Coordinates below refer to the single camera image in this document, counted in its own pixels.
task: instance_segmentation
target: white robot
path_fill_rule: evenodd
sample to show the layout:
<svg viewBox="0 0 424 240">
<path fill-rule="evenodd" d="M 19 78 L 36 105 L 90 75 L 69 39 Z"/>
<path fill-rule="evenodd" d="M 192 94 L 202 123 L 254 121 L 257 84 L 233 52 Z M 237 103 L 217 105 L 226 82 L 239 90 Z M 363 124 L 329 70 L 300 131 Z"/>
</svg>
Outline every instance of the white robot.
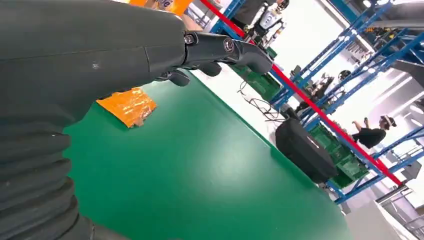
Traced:
<svg viewBox="0 0 424 240">
<path fill-rule="evenodd" d="M 282 11 L 287 8 L 290 0 L 284 0 L 282 3 L 268 5 L 266 2 L 256 14 L 253 23 L 247 28 L 247 36 L 244 41 L 253 40 L 260 48 L 266 50 L 278 35 L 286 28 L 283 22 Z"/>
</svg>

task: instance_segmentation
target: black cable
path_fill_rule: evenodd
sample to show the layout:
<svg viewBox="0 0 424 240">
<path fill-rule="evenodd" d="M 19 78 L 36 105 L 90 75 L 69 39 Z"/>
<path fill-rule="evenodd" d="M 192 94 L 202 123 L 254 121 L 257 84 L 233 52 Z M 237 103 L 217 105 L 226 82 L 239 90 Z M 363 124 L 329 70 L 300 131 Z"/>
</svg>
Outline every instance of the black cable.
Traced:
<svg viewBox="0 0 424 240">
<path fill-rule="evenodd" d="M 239 87 L 239 90 L 237 91 L 237 93 L 241 93 L 242 95 L 244 95 L 245 96 L 245 94 L 243 93 L 243 89 L 245 89 L 245 87 L 246 87 L 246 85 L 248 84 L 248 82 L 247 81 L 242 81 L 241 83 L 240 83 L 240 87 Z"/>
<path fill-rule="evenodd" d="M 241 93 L 243 96 L 246 96 L 243 93 L 243 89 L 245 89 L 246 85 L 248 84 L 247 81 L 242 81 L 240 83 L 240 87 L 239 90 L 237 91 L 237 93 Z M 268 106 L 268 108 L 265 108 L 263 106 L 259 106 L 256 101 L 264 103 Z M 258 98 L 252 98 L 251 100 L 246 100 L 246 102 L 248 102 L 250 105 L 254 106 L 256 109 L 258 109 L 264 116 L 265 118 L 267 118 L 267 120 L 265 120 L 265 122 L 278 122 L 278 123 L 282 123 L 283 121 L 285 121 L 286 119 L 278 119 L 279 116 L 279 112 L 276 111 L 275 109 L 273 109 L 273 107 L 271 106 L 271 104 L 265 100 L 262 99 L 258 99 Z"/>
</svg>

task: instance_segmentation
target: blue steel rack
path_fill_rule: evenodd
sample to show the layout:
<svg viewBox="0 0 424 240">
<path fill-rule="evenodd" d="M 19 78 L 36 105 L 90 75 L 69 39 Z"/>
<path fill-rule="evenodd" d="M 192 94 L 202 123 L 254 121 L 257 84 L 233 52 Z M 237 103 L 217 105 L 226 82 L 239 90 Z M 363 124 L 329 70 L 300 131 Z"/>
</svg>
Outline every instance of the blue steel rack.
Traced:
<svg viewBox="0 0 424 240">
<path fill-rule="evenodd" d="M 421 132 L 422 130 L 424 130 L 424 126 L 419 127 L 411 132 L 409 132 L 408 134 L 406 134 L 405 136 L 401 137 L 399 140 L 393 142 L 392 144 L 390 144 L 389 146 L 383 148 L 380 152 L 374 154 L 372 157 L 374 159 L 378 159 L 380 156 L 385 155 L 386 153 L 388 153 L 390 150 L 392 150 L 393 148 L 395 148 L 396 146 L 398 146 L 399 144 L 409 141 L 409 140 L 414 140 L 417 138 L 421 138 L 424 137 L 424 134 L 418 134 L 419 132 Z M 407 167 L 408 165 L 412 164 L 413 162 L 419 160 L 420 158 L 424 157 L 424 151 L 418 153 L 415 156 L 412 156 L 408 159 L 405 160 L 401 160 L 399 161 L 396 165 L 392 166 L 391 168 L 389 168 L 391 173 L 395 173 L 405 167 Z M 353 188 L 346 194 L 344 194 L 342 192 L 341 189 L 339 189 L 334 183 L 332 183 L 331 181 L 328 181 L 326 184 L 328 187 L 332 188 L 339 196 L 339 198 L 337 200 L 335 200 L 334 202 L 336 204 L 341 204 L 343 202 L 346 202 L 348 199 L 354 197 L 355 195 L 359 194 L 360 192 L 362 192 L 363 190 L 371 187 L 372 185 L 378 183 L 379 181 L 383 180 L 386 176 L 384 176 L 383 174 L 379 174 L 377 173 L 377 176 L 369 179 L 368 181 L 364 182 L 361 184 L 362 182 L 362 178 L 357 180 L 357 182 L 355 183 L 355 185 L 353 186 Z"/>
<path fill-rule="evenodd" d="M 232 6 L 230 9 L 227 9 L 224 12 L 224 15 L 226 17 L 232 17 L 234 16 L 237 9 L 241 6 L 241 4 L 244 2 L 244 0 L 234 0 L 230 6 Z M 388 10 L 393 5 L 393 2 L 390 1 L 389 3 L 382 5 L 380 8 L 377 9 L 377 11 L 370 17 L 367 17 L 372 13 L 372 11 L 376 8 L 368 8 L 364 13 L 362 13 L 353 23 L 350 27 L 345 29 L 334 41 L 332 41 L 310 64 L 308 64 L 297 76 L 295 76 L 293 79 L 296 79 L 298 77 L 303 77 L 305 74 L 306 76 L 303 78 L 303 80 L 298 83 L 298 87 L 302 88 L 315 74 L 317 74 L 326 64 L 328 64 L 337 54 L 339 54 L 345 47 L 347 47 L 350 43 L 354 41 L 357 35 L 361 34 L 366 28 L 368 28 L 374 21 L 378 20 L 379 17 Z M 213 28 L 211 32 L 216 33 L 218 31 L 221 31 L 222 29 L 226 30 L 230 36 L 232 36 L 234 39 L 240 40 L 240 37 L 225 23 L 219 21 Z M 353 95 L 355 92 L 357 92 L 361 87 L 372 81 L 379 72 L 386 71 L 391 64 L 393 64 L 397 59 L 401 58 L 405 53 L 410 52 L 414 54 L 414 47 L 418 44 L 420 44 L 421 41 L 424 40 L 424 33 L 418 35 L 418 36 L 411 36 L 407 35 L 408 29 L 401 30 L 395 38 L 393 38 L 391 41 L 389 41 L 385 46 L 381 47 L 373 56 L 371 56 L 368 60 L 363 62 L 355 71 L 353 71 L 347 78 L 345 78 L 339 85 L 337 85 L 335 88 L 333 88 L 324 98 L 320 99 L 317 102 L 318 106 L 321 106 L 323 103 L 326 102 L 326 100 L 332 98 L 337 90 L 339 90 L 342 86 L 344 86 L 349 81 L 353 80 L 354 78 L 364 74 L 368 71 L 368 69 L 374 69 L 375 71 L 372 71 L 371 74 L 369 74 L 364 80 L 362 80 L 357 86 L 355 86 L 352 90 L 350 90 L 347 94 L 341 96 L 336 100 L 335 103 L 333 103 L 326 111 L 327 114 L 333 113 L 339 106 L 341 106 L 344 101 L 349 98 L 351 95 Z M 389 56 L 384 56 L 383 54 L 386 53 L 388 49 L 390 49 L 391 46 L 398 44 L 399 42 L 405 43 L 405 46 L 398 52 L 392 53 Z M 422 53 L 421 52 L 415 52 L 414 54 L 420 61 L 423 59 L 421 58 Z M 287 87 L 286 84 L 284 84 L 284 81 L 280 79 L 280 77 L 275 74 L 275 72 L 271 71 L 271 74 L 280 82 L 283 84 L 283 89 L 271 100 L 271 104 L 273 104 L 275 109 L 279 109 L 282 104 L 286 103 L 288 99 L 294 94 L 293 90 L 291 90 L 289 87 Z M 306 111 L 305 114 L 303 114 L 301 117 L 303 119 L 303 123 L 306 125 L 305 128 L 311 129 L 316 124 L 320 122 L 320 119 L 316 117 L 312 121 L 308 122 L 308 119 L 313 115 L 314 113 L 311 111 Z M 408 133 L 398 141 L 394 142 L 390 146 L 384 148 L 379 153 L 373 155 L 372 157 L 376 160 L 380 156 L 386 154 L 388 151 L 393 149 L 394 147 L 398 146 L 399 144 L 408 141 L 417 139 L 420 137 L 424 137 L 424 134 L 418 134 L 420 131 L 424 130 L 424 127 L 417 128 L 416 130 Z M 357 152 L 350 144 L 348 144 L 342 137 L 339 137 L 339 139 L 347 145 L 357 156 L 361 156 L 359 152 Z M 417 161 L 418 159 L 424 157 L 424 151 L 420 152 L 419 154 L 410 157 L 409 159 L 402 160 L 398 162 L 395 166 L 391 167 L 389 171 L 391 173 L 394 173 L 414 161 Z M 361 191 L 369 188 L 370 186 L 374 185 L 375 183 L 383 180 L 386 176 L 381 173 L 381 171 L 371 164 L 368 160 L 364 158 L 360 158 L 361 161 L 365 163 L 365 165 L 371 169 L 374 170 L 377 174 L 375 177 L 371 178 L 370 180 L 364 182 L 361 184 L 363 179 L 357 180 L 355 183 L 353 189 L 348 193 L 343 193 L 341 189 L 336 187 L 334 183 L 331 181 L 328 181 L 326 184 L 328 187 L 332 188 L 338 195 L 339 198 L 335 201 L 335 203 L 340 204 L 348 199 L 352 198 L 353 196 L 357 195 Z"/>
</svg>

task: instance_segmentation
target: man in black shirt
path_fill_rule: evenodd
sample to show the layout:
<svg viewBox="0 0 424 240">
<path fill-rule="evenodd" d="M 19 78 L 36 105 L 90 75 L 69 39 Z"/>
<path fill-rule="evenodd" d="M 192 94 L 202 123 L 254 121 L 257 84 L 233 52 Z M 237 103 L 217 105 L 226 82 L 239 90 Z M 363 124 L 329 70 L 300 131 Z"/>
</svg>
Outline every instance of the man in black shirt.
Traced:
<svg viewBox="0 0 424 240">
<path fill-rule="evenodd" d="M 381 116 L 379 121 L 380 128 L 371 129 L 368 118 L 365 118 L 363 122 L 365 127 L 362 127 L 357 121 L 353 122 L 359 132 L 353 134 L 352 137 L 355 143 L 359 141 L 369 149 L 379 144 L 386 137 L 386 131 L 389 130 L 390 127 L 396 127 L 396 122 L 393 117 L 388 117 L 387 115 Z"/>
<path fill-rule="evenodd" d="M 243 29 L 246 25 L 250 25 L 252 23 L 264 2 L 272 5 L 274 3 L 281 4 L 284 1 L 288 0 L 246 0 L 231 21 L 239 28 Z"/>
</svg>

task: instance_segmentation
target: black t-shirt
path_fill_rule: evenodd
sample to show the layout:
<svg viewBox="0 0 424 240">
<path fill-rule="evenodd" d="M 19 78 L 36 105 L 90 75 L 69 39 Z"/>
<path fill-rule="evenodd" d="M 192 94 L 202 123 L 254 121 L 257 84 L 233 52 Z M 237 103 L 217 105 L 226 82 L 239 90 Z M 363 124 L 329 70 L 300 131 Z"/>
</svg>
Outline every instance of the black t-shirt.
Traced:
<svg viewBox="0 0 424 240">
<path fill-rule="evenodd" d="M 359 140 L 361 144 L 365 145 L 369 149 L 379 144 L 385 136 L 386 131 L 383 129 L 369 129 L 366 127 L 361 128 L 358 133 L 352 135 L 355 142 Z"/>
<path fill-rule="evenodd" d="M 264 2 L 267 2 L 269 5 L 271 5 L 276 1 L 277 0 L 246 0 L 237 11 L 234 18 L 246 25 L 249 25 L 252 23 L 256 13 L 259 11 L 259 9 L 261 9 Z"/>
</svg>

